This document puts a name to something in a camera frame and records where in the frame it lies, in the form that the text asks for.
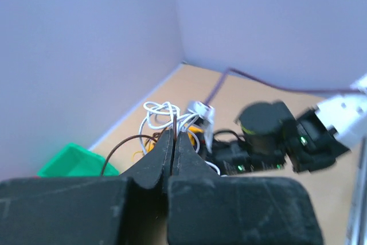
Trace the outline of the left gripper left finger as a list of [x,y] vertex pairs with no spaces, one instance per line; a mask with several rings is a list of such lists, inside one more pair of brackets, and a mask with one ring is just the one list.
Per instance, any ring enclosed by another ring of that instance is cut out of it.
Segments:
[[167,189],[174,159],[174,131],[166,130],[149,153],[121,174],[143,189]]

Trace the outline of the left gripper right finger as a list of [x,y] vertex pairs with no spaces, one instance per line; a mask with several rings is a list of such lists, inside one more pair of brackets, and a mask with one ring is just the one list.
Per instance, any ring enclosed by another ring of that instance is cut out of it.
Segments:
[[175,142],[171,176],[218,177],[218,174],[195,152],[188,134],[180,132]]

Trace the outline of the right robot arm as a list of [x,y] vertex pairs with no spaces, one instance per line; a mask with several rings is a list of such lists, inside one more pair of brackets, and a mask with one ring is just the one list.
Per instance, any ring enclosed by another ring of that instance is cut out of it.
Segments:
[[282,101],[255,102],[235,122],[241,135],[222,129],[214,134],[235,138],[201,145],[201,157],[216,165],[219,175],[282,169],[287,158],[295,173],[326,169],[366,137],[366,76],[297,117]]

